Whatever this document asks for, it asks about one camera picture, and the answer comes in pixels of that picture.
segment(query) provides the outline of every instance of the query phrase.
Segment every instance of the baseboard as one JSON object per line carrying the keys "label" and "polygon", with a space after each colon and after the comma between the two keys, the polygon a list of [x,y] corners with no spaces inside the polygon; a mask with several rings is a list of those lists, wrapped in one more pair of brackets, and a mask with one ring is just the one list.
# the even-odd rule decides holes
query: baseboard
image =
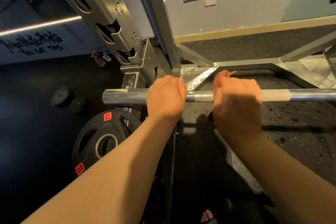
{"label": "baseboard", "polygon": [[229,28],[220,31],[204,32],[200,34],[175,36],[174,38],[177,42],[183,43],[199,40],[219,39],[239,35],[252,35],[267,32],[291,30],[297,28],[317,27],[332,24],[336,24],[336,15],[252,27]]}

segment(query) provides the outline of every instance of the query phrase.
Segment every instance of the hand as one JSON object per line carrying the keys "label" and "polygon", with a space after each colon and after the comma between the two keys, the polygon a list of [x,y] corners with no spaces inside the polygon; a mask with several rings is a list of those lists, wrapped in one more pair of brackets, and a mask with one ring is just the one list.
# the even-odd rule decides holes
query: hand
{"label": "hand", "polygon": [[181,118],[187,97],[183,78],[166,75],[150,86],[147,95],[148,117],[168,118],[175,124]]}
{"label": "hand", "polygon": [[262,95],[257,82],[228,78],[221,72],[213,87],[213,119],[221,137],[232,147],[261,135]]}

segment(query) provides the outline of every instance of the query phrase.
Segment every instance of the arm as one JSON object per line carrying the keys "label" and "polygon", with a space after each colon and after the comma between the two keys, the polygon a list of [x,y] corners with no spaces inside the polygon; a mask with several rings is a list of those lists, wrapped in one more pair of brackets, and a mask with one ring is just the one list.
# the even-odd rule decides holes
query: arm
{"label": "arm", "polygon": [[24,223],[139,223],[186,95],[182,78],[157,79],[141,126]]}
{"label": "arm", "polygon": [[336,188],[262,135],[261,90],[254,80],[214,80],[220,135],[291,223],[334,223]]}

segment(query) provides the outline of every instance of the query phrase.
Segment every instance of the left hand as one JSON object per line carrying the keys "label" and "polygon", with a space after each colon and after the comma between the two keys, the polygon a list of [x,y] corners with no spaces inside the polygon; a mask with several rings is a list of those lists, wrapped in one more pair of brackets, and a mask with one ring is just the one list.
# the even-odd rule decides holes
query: left hand
{"label": "left hand", "polygon": [[157,78],[147,95],[148,117],[168,118],[177,123],[182,116],[187,87],[182,77]]}

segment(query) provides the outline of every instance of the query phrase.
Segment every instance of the barbell sleeve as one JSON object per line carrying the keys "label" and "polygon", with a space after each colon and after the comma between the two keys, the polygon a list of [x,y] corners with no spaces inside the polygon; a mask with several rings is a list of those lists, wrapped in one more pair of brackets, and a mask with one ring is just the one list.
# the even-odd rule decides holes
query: barbell sleeve
{"label": "barbell sleeve", "polygon": [[[107,105],[146,105],[148,89],[105,90]],[[336,101],[336,89],[262,90],[263,102]],[[186,102],[213,102],[213,91],[189,91]]]}

